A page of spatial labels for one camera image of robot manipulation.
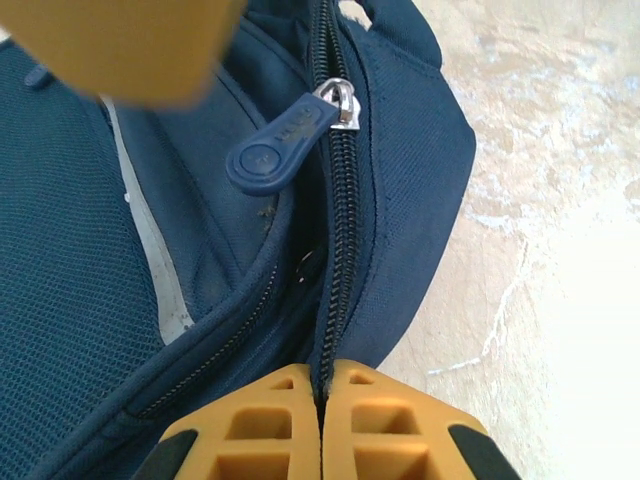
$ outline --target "blue zipper pull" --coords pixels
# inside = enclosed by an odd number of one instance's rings
[[[359,130],[359,115],[353,85],[329,79],[234,148],[227,157],[227,176],[247,195],[273,195],[293,180],[329,129]]]

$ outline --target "white floor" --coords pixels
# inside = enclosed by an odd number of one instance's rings
[[[640,0],[416,0],[478,135],[441,268],[382,370],[526,479],[636,478]]]

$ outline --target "zipper pocket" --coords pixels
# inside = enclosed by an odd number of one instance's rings
[[[260,300],[256,308],[251,315],[243,322],[236,333],[227,340],[227,342],[213,355],[211,355],[204,363],[202,363],[196,370],[191,372],[187,377],[180,381],[177,385],[171,388],[167,393],[158,398],[155,402],[149,405],[141,413],[136,415],[139,419],[150,419],[157,417],[166,407],[173,404],[176,400],[182,397],[189,389],[198,384],[198,380],[205,376],[212,368],[219,365],[222,361],[229,358],[238,348],[242,346],[246,338],[251,334],[255,326],[263,318],[265,312],[269,310],[269,306],[272,303],[274,290],[279,277],[279,267],[276,267],[271,272],[267,286],[265,287]]]
[[[335,9],[335,0],[318,0],[315,3],[310,49],[310,68],[315,85],[323,84],[330,77],[339,77],[349,82],[349,72],[339,41]],[[329,151],[335,247],[320,362],[316,368],[312,368],[312,385],[320,410],[329,395],[333,361],[346,328],[360,256],[360,182],[356,131],[331,131]]]

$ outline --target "yellow plastic piece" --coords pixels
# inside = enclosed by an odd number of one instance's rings
[[[66,83],[140,104],[193,101],[247,0],[0,0],[0,24]]]
[[[306,365],[290,365],[174,423],[196,430],[176,480],[320,480],[320,430]]]
[[[449,434],[453,425],[486,434],[470,415],[364,365],[339,360],[324,423],[323,478],[475,480]]]

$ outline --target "zipper slider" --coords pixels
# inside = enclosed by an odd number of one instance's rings
[[[350,82],[327,80],[229,153],[229,180],[247,195],[264,197],[281,191],[329,129],[360,129],[360,111]]]

